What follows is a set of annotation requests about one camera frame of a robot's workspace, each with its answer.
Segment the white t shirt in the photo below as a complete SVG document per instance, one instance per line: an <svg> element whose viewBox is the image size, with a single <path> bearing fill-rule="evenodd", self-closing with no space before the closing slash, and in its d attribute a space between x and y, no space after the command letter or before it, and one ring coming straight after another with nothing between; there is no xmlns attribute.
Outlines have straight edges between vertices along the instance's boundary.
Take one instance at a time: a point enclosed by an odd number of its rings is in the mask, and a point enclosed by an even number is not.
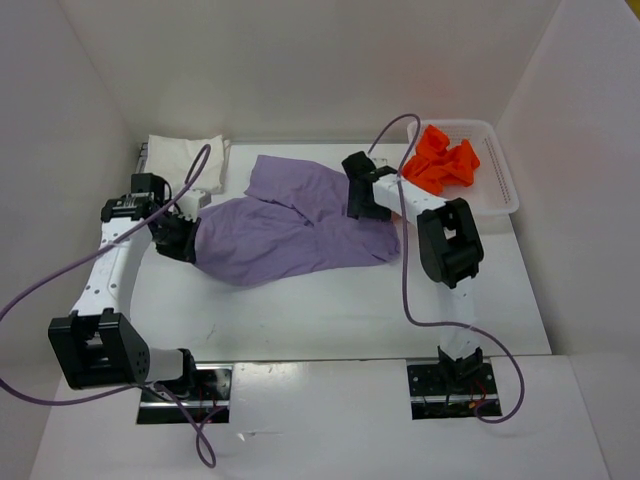
<svg viewBox="0 0 640 480"><path fill-rule="evenodd" d="M210 139L187 140L150 135L142 171L164 178L173 189L186 183L193 161L201 148L209 144L211 152L193 189L222 194L225 190L226 171L231 144L222 135Z"/></svg>

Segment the purple t shirt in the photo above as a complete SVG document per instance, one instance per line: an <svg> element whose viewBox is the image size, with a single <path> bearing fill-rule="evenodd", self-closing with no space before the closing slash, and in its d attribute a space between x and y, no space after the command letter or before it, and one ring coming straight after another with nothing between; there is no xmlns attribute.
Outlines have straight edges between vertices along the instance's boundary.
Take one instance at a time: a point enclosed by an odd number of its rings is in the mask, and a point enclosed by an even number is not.
<svg viewBox="0 0 640 480"><path fill-rule="evenodd" d="M391 221L347 215L347 176L319 163L260 155L240 198L200 213L195 266L237 287L330 269L372 267L400 254Z"/></svg>

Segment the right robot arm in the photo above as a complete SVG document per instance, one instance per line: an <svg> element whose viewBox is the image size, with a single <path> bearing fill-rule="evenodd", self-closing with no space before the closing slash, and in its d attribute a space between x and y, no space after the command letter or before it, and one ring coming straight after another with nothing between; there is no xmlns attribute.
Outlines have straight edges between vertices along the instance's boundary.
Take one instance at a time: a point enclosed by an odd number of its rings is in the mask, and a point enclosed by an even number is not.
<svg viewBox="0 0 640 480"><path fill-rule="evenodd" d="M475 322L472 280L479 273L484 249L469 204L446 200L403 178L390 166L378 167L362 151L342 161L348 178L347 215L356 220L402 220L402 303L407 320L440 329L438 380L450 393L462 392L480 370L483 352L470 332ZM408 299L408 226L417 229L419 260L426 276L438 287L445 318L418 321Z"/></svg>

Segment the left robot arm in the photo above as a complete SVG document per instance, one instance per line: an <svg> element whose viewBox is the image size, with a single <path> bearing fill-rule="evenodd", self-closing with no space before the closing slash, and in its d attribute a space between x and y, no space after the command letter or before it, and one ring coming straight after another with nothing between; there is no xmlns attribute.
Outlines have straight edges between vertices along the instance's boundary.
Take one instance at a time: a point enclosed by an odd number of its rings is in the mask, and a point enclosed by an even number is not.
<svg viewBox="0 0 640 480"><path fill-rule="evenodd" d="M133 290L149 245L158 254L192 264L200 224L175 206L167 182L135 174L131 191L101 210L99 255L80 298L66 317L52 319L48 338L68 385L74 390L160 383L176 399L199 387L195 360L184 348L148 346L131 322Z"/></svg>

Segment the orange t shirt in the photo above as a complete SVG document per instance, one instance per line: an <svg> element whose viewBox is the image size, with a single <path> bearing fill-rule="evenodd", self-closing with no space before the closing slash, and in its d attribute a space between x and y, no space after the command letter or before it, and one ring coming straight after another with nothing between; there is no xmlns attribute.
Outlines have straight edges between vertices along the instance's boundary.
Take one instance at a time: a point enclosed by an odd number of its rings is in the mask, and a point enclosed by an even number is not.
<svg viewBox="0 0 640 480"><path fill-rule="evenodd" d="M422 190L440 195L446 187L470 187L479 166L479 158L468 139L451 147L444 132L428 125L415 153L402 167L402 176Z"/></svg>

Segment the white plastic basket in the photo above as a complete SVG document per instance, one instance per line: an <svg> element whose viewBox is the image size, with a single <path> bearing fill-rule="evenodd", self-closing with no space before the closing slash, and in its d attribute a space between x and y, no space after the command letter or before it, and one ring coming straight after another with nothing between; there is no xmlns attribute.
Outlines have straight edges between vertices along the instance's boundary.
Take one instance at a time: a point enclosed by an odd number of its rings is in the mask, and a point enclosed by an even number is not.
<svg viewBox="0 0 640 480"><path fill-rule="evenodd" d="M414 144L409 159L428 125L444 132L450 138L451 147L468 139L480 161L475 181L470 187L446 187L437 196L447 200L462 198L469 203L474 214L481 216L507 215L518 209L519 199L507 162L489 123L471 119L413 121L407 127L408 140Z"/></svg>

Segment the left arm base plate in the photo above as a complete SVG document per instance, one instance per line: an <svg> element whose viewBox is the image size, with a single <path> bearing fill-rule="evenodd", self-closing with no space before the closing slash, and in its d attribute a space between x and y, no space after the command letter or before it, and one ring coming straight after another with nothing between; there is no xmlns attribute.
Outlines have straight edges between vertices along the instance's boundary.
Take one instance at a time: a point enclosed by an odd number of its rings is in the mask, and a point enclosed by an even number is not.
<svg viewBox="0 0 640 480"><path fill-rule="evenodd" d="M198 363L194 387L176 396L196 423L226 424L230 416L232 380L232 364ZM151 387L141 393L136 423L176 425L187 424L188 419L169 396Z"/></svg>

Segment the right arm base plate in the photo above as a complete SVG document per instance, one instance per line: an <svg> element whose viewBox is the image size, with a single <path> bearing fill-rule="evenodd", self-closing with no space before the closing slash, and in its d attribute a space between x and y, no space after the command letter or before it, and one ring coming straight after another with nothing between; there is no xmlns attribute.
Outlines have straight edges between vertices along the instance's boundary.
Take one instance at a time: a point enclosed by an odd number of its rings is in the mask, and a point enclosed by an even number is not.
<svg viewBox="0 0 640 480"><path fill-rule="evenodd" d="M493 368L488 362L452 385L435 361L409 362L406 372L413 420L472 418L476 408L483 417L502 416Z"/></svg>

